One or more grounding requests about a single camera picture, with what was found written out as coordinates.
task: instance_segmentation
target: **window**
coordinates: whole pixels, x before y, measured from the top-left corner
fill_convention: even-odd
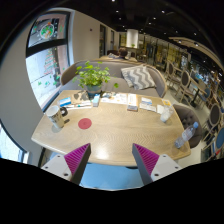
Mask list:
[[[48,12],[33,24],[27,40],[26,67],[34,95],[44,111],[61,87],[69,67],[69,12]]]
[[[27,152],[12,140],[0,120],[0,158],[24,162],[26,154]]]
[[[105,34],[106,27],[100,25],[100,57],[105,55]]]

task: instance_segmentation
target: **patterned cushion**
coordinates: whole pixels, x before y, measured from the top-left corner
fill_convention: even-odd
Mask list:
[[[108,57],[109,57],[109,58],[115,58],[115,57],[117,57],[117,55],[114,55],[114,54],[110,53],[110,54],[108,55]]]
[[[134,67],[130,67],[130,68],[122,68],[121,69],[122,75],[124,76],[124,79],[126,80],[126,82],[127,82],[129,87],[133,87],[134,85],[133,85],[132,81],[130,80],[127,72],[131,71],[131,70],[134,70],[136,68],[143,68],[143,65],[134,66]]]
[[[135,90],[156,87],[146,67],[136,68],[135,70],[128,71],[127,73]]]

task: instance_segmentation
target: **white cup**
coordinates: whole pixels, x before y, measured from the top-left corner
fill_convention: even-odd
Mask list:
[[[65,116],[67,112],[66,108],[60,108],[57,105],[51,106],[46,112],[46,115],[56,128],[63,128],[65,124],[64,119],[62,118],[61,111],[65,111],[65,114],[63,115]]]

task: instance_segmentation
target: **potted plant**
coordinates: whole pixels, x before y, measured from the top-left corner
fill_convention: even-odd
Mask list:
[[[100,93],[102,90],[102,83],[108,83],[110,80],[110,73],[109,68],[106,67],[105,69],[101,69],[99,64],[102,64],[101,61],[98,61],[98,66],[93,66],[89,64],[90,62],[87,61],[85,63],[86,67],[79,66],[77,67],[77,71],[75,74],[80,75],[80,79],[74,77],[72,82],[74,83],[77,79],[79,80],[79,86],[84,88],[86,86],[87,92],[90,96],[95,95],[96,93]]]

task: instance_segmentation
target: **cup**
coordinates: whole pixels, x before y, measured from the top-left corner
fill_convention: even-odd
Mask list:
[[[64,127],[64,120],[62,116],[66,116],[68,114],[68,111],[65,107],[59,107],[57,105],[51,106],[47,112],[46,115],[50,119],[50,121],[54,124],[56,128],[63,128]]]
[[[164,110],[160,116],[160,120],[165,123],[172,114],[173,114],[173,109],[169,106],[164,106]]]

